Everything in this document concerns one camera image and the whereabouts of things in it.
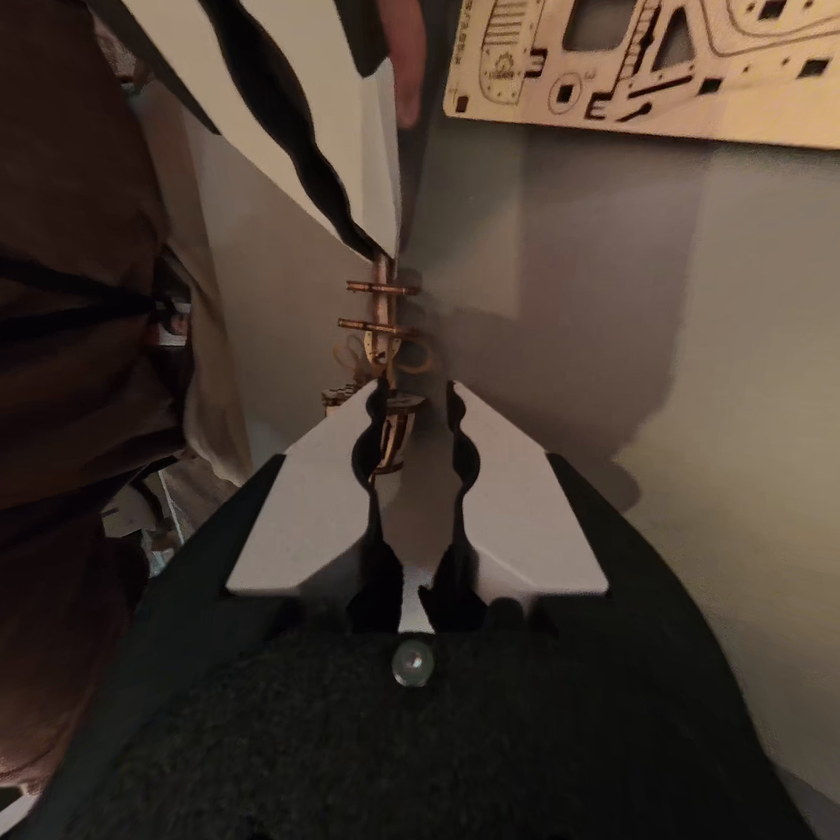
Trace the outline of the person's left hand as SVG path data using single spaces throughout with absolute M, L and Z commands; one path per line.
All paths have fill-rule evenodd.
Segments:
M 427 33 L 418 1 L 378 1 L 379 15 L 393 66 L 397 126 L 410 130 L 421 111 Z

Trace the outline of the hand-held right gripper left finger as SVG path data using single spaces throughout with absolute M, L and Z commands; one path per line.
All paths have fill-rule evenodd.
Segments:
M 389 385 L 365 385 L 292 444 L 229 575 L 235 595 L 293 596 L 353 629 L 397 629 L 404 573 L 382 531 L 375 470 Z

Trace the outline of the laser-cut wooden parts sheet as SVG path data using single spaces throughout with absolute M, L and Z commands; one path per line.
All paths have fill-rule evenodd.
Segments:
M 463 2 L 443 108 L 836 151 L 839 2 Z

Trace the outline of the wooden gear model assembly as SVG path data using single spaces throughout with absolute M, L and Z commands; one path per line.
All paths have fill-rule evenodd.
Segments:
M 418 295 L 419 286 L 400 282 L 395 261 L 379 255 L 372 264 L 371 278 L 348 280 L 346 288 L 366 298 L 367 310 L 362 318 L 338 320 L 347 335 L 343 343 L 333 346 L 332 357 L 350 379 L 342 386 L 322 390 L 321 403 L 324 415 L 329 417 L 373 380 L 386 381 L 381 456 L 374 475 L 388 476 L 403 469 L 417 418 L 427 404 L 426 396 L 401 387 L 402 377 L 425 375 L 434 367 L 434 355 L 425 337 L 398 319 L 400 301 Z

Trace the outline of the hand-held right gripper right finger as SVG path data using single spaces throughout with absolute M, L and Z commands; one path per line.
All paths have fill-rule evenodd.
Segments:
M 460 480 L 449 546 L 420 601 L 433 629 L 477 629 L 498 601 L 528 615 L 609 584 L 547 451 L 465 384 L 447 384 Z

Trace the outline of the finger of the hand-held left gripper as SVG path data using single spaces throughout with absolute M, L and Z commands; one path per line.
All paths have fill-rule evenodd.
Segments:
M 289 2 L 241 2 L 265 26 L 291 64 Z M 216 124 L 219 134 L 312 219 L 362 258 L 381 251 L 354 222 L 339 177 L 315 142 L 314 128 L 267 132 L 255 119 L 228 71 L 200 2 L 125 2 L 189 92 Z
M 353 221 L 394 259 L 402 222 L 395 79 L 376 2 L 289 2 L 289 32 L 318 149 Z

